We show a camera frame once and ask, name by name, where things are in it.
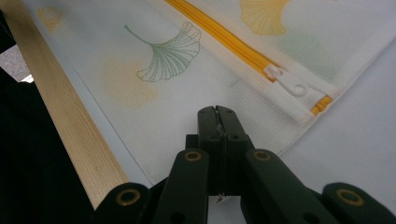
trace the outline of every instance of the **white zippered pouch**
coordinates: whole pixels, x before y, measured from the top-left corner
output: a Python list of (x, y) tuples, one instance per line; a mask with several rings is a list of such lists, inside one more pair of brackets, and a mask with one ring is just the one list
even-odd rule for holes
[(255, 147), (283, 152), (396, 36), (392, 1), (286, 2), (282, 35), (255, 34), (238, 1), (221, 2), (188, 1), (260, 53), (262, 70), (168, 2), (24, 1), (153, 184), (209, 105), (234, 110)]

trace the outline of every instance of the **yellow ginkgo leaf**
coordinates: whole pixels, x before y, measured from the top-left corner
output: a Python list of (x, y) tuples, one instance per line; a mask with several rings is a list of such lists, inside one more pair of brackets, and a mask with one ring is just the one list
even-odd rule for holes
[(61, 22), (62, 14), (55, 7), (41, 7), (37, 10), (38, 18), (52, 34), (53, 30)]
[(256, 35), (283, 35), (283, 7), (289, 0), (240, 0), (241, 19)]

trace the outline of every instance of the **yellow zipper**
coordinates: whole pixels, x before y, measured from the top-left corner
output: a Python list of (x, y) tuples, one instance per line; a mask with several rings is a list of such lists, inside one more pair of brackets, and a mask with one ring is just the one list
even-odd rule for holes
[[(216, 38), (224, 47), (233, 52), (242, 61), (250, 65), (263, 77), (266, 77), (271, 82), (276, 81), (276, 79), (268, 76), (263, 71), (263, 69), (270, 64), (276, 65), (274, 62), (263, 56), (257, 50), (251, 48), (249, 45), (245, 44), (245, 42), (222, 27), (216, 21), (212, 20), (204, 12), (185, 0), (165, 0), (165, 2), (198, 24), (202, 29)], [(324, 111), (327, 105), (329, 105), (331, 102), (331, 97), (323, 97), (313, 108), (311, 108), (311, 113), (313, 115), (317, 115), (318, 113)]]

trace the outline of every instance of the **light wood trim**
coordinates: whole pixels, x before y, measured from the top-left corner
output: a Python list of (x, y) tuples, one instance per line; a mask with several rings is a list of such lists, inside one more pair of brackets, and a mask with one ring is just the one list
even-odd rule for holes
[(0, 0), (0, 8), (92, 206), (96, 208), (111, 189), (128, 182), (128, 178), (21, 0)]

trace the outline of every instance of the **table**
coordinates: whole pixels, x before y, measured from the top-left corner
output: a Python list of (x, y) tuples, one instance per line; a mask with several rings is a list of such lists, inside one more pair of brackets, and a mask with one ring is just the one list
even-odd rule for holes
[[(21, 0), (0, 0), (35, 83), (92, 205), (131, 175), (109, 148)], [(347, 182), (396, 213), (396, 42), (281, 159), (311, 189)], [(211, 223), (241, 220), (237, 199), (209, 211)]]

